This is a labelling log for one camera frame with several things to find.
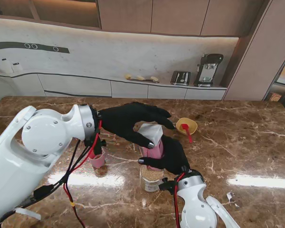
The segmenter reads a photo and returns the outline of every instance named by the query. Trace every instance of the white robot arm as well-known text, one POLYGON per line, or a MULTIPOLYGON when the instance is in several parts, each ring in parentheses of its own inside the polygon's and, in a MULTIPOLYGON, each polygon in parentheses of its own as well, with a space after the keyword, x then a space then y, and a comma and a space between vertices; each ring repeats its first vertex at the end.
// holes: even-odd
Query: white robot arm
MULTIPOLYGON (((161 190, 169 190, 171 194, 175 181, 164 180, 161 190)), ((181 213, 181 228, 216 228, 217 216, 223 220, 226 228, 240 228, 224 206, 214 197, 208 196, 206 200, 203 192, 206 184, 197 171, 186 172, 186 175, 177 183, 177 195, 185 201, 181 213)))
POLYGON ((15 116, 0 136, 0 218, 30 196, 73 137, 93 135, 96 121, 88 105, 67 114, 29 106, 15 116), (22 128, 23 145, 15 139, 22 128))

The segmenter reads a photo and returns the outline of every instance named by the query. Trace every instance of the pink cup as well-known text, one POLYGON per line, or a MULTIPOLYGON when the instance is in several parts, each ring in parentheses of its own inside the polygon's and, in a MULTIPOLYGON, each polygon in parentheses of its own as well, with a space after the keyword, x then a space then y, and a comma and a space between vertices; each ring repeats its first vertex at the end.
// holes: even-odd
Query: pink cup
POLYGON ((107 156, 107 152, 103 150, 102 154, 96 155, 94 156, 94 158, 90 157, 89 160, 94 168, 100 168, 105 164, 106 156, 107 156))
MULTIPOLYGON (((162 140, 159 140, 157 146, 155 146, 153 149, 148 149, 145 147, 142 147, 142 155, 143 157, 149 157, 149 158, 156 158, 156 159, 160 159, 163 157, 163 144, 162 144, 162 140)), ((156 171, 160 171, 161 169, 157 169, 151 166, 147 167, 148 169, 151 170, 156 170, 156 171)))

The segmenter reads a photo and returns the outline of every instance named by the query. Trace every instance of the coffee machine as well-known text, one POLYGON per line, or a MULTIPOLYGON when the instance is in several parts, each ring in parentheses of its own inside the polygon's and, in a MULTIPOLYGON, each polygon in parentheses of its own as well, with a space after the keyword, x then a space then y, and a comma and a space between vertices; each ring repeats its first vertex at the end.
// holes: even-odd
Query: coffee machine
POLYGON ((194 85, 198 87, 211 87, 213 77, 218 69, 219 64, 223 61, 222 54, 204 54, 198 64, 197 76, 194 85))

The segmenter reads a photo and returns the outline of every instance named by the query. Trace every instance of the rice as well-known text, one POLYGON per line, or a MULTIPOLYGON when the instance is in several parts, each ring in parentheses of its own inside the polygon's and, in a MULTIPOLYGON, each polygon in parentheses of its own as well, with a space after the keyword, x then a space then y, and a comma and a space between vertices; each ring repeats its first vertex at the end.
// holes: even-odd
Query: rice
POLYGON ((149 170, 145 165, 141 169, 141 174, 142 177, 148 181, 158 181, 163 177, 162 170, 161 171, 149 170))

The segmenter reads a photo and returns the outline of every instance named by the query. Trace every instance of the red wire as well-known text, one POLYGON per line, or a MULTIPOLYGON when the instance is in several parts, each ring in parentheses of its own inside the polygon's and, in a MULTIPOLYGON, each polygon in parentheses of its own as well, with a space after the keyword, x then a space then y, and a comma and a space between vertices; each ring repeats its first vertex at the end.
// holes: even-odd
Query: red wire
POLYGON ((176 218, 176 227, 180 228, 180 217, 179 217, 179 207, 177 206, 177 185, 180 179, 185 175, 185 173, 182 173, 178 179, 176 180, 176 185, 174 188, 174 207, 175 207, 175 218, 176 218))
MULTIPOLYGON (((99 129, 101 129, 101 124, 102 124, 102 121, 100 120, 100 121, 99 121, 99 129)), ((82 164, 85 163, 86 160, 89 158, 90 154, 91 154, 91 153, 93 152, 93 150, 94 150, 94 147, 95 147, 95 145, 96 145, 98 136, 99 136, 99 133, 96 134, 95 140, 94 140, 94 142, 93 142, 93 145, 92 145, 92 147, 91 147, 89 153, 88 153, 87 156, 85 157, 85 159, 84 159, 77 167, 75 167, 72 172, 74 172, 76 169, 78 169, 80 166, 82 166, 82 164)))
MULTIPOLYGON (((102 121, 100 120, 100 121, 99 121, 99 129, 101 129, 101 124, 102 124, 102 121)), ((92 147, 91 147, 89 153, 87 154, 87 156, 85 157, 85 159, 84 159, 77 167, 75 167, 75 168, 72 170, 72 172, 74 172, 76 169, 78 169, 80 166, 82 166, 83 163, 85 163, 86 160, 89 158, 90 154, 91 154, 91 153, 93 152, 93 150, 94 150, 94 147, 95 147, 95 145, 96 145, 98 136, 99 136, 99 133, 96 133, 96 136, 95 136, 93 145, 92 145, 92 147)), ((66 184, 65 184, 65 183, 63 184, 63 190, 66 192, 66 195, 68 196, 70 202, 74 203, 74 202, 72 201, 72 198, 71 198, 70 193, 68 193, 68 191, 67 191, 67 188, 66 188, 66 184)), ((74 211, 74 213, 75 213, 77 219, 78 219, 79 222, 81 223, 81 225, 82 225, 83 227, 85 227, 84 223, 82 222, 82 220, 79 218, 79 216, 78 216, 77 213, 76 213, 75 206, 72 206, 72 208, 73 208, 73 211, 74 211)))

